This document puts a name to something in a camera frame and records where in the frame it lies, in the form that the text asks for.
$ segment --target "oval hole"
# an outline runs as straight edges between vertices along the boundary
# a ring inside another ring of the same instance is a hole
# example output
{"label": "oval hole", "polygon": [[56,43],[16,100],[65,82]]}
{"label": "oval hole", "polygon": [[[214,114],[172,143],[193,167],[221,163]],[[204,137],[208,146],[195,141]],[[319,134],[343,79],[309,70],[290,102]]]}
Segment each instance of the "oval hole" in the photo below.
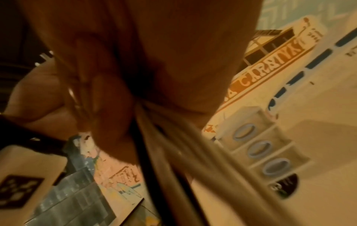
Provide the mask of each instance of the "oval hole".
{"label": "oval hole", "polygon": [[249,139],[255,134],[255,129],[256,127],[253,123],[242,125],[235,131],[233,139],[236,141]]}
{"label": "oval hole", "polygon": [[267,176],[278,176],[290,169],[290,160],[286,158],[274,159],[263,168],[263,173]]}
{"label": "oval hole", "polygon": [[261,158],[269,154],[269,152],[273,149],[273,145],[269,140],[260,140],[252,144],[248,148],[248,156],[250,158],[256,159]]}

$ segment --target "qr code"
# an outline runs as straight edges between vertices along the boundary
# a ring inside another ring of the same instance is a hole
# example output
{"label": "qr code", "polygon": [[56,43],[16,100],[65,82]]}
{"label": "qr code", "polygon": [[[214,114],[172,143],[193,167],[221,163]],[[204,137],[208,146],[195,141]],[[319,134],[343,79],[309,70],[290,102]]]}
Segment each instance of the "qr code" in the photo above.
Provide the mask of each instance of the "qr code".
{"label": "qr code", "polygon": [[44,178],[7,176],[0,184],[0,209],[22,208]]}

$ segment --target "dark background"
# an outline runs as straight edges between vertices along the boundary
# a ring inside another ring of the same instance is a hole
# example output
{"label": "dark background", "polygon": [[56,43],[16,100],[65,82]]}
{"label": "dark background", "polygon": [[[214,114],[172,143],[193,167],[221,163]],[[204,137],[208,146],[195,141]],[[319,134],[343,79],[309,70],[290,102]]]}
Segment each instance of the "dark background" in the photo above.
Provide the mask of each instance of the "dark background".
{"label": "dark background", "polygon": [[0,112],[3,112],[15,84],[35,62],[44,60],[47,48],[22,16],[16,1],[0,0]]}

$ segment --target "bundle of cables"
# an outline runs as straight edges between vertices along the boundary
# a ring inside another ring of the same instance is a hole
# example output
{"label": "bundle of cables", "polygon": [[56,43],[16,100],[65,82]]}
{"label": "bundle of cables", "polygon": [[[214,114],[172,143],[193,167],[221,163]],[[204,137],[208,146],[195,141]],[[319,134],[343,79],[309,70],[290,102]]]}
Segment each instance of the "bundle of cables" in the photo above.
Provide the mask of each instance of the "bundle of cables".
{"label": "bundle of cables", "polygon": [[187,174],[230,205],[247,226],[301,225],[255,175],[177,113],[138,101],[135,119],[131,134],[165,225],[209,225]]}

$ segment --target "hand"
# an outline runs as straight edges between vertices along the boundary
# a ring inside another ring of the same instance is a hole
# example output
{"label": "hand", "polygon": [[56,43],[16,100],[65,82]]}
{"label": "hand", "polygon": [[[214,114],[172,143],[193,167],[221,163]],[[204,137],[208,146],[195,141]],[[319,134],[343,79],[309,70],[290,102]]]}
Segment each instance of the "hand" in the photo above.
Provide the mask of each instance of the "hand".
{"label": "hand", "polygon": [[[89,126],[100,148],[130,161],[132,92],[202,128],[236,74],[261,0],[23,0],[21,5],[54,51],[61,83],[83,105],[84,111],[75,111],[75,103],[69,104],[79,124]],[[86,115],[91,119],[81,120]]]}
{"label": "hand", "polygon": [[75,118],[64,105],[54,59],[34,68],[15,86],[3,115],[60,140],[78,133]]}

